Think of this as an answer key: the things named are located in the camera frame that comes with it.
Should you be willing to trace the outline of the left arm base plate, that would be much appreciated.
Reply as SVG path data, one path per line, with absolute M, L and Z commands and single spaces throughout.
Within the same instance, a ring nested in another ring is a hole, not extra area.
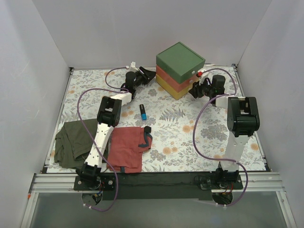
M 101 168 L 96 170 L 76 170 L 77 176 L 74 182 L 74 190 L 115 190 L 116 178 L 113 174 L 101 172 Z

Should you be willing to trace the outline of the red drawer box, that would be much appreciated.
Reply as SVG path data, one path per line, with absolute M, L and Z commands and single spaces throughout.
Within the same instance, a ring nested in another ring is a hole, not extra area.
M 180 92 L 182 89 L 192 85 L 194 82 L 199 81 L 199 78 L 196 75 L 192 75 L 191 78 L 186 79 L 182 83 L 178 83 L 159 66 L 156 66 L 156 74 L 160 78 L 162 78 L 168 85 L 170 85 L 176 92 Z

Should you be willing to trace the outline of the green drawer box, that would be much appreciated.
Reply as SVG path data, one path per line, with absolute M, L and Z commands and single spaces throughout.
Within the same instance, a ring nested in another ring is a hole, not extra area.
M 156 65 L 178 84 L 195 75 L 204 67 L 205 58 L 182 42 L 178 42 L 156 55 Z

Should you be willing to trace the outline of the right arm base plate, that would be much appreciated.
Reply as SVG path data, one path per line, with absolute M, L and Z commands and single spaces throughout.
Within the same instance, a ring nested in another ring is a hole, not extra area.
M 223 179 L 215 171 L 203 172 L 193 178 L 202 190 L 242 190 L 244 185 L 240 175 L 236 179 Z

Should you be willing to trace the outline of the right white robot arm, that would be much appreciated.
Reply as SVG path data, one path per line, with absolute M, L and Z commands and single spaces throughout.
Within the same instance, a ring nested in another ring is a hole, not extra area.
M 194 98 L 206 96 L 214 107 L 226 109 L 229 138 L 223 158 L 218 161 L 215 184 L 225 189 L 238 176 L 239 161 L 249 138 L 259 129 L 260 119 L 255 97 L 239 97 L 225 94 L 225 77 L 215 75 L 192 85 L 189 93 Z

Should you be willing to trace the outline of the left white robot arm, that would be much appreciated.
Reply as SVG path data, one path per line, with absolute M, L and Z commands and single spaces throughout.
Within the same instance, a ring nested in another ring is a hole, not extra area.
M 93 144 L 82 168 L 77 169 L 76 173 L 80 177 L 80 180 L 84 181 L 85 185 L 91 190 L 96 190 L 100 187 L 101 178 L 99 174 L 103 171 L 103 161 L 109 166 L 110 170 L 114 171 L 114 167 L 104 157 L 104 151 L 114 128 L 119 124 L 122 106 L 130 103 L 135 98 L 137 87 L 149 84 L 156 76 L 155 71 L 150 71 L 142 66 L 139 68 L 126 66 L 125 69 L 129 70 L 125 74 L 125 82 L 120 87 L 109 86 L 115 95 L 111 97 L 104 96 L 101 100 L 97 112 L 97 130 L 95 137 L 91 135 L 79 111 L 82 96 L 94 89 L 84 91 L 77 102 L 78 117 Z

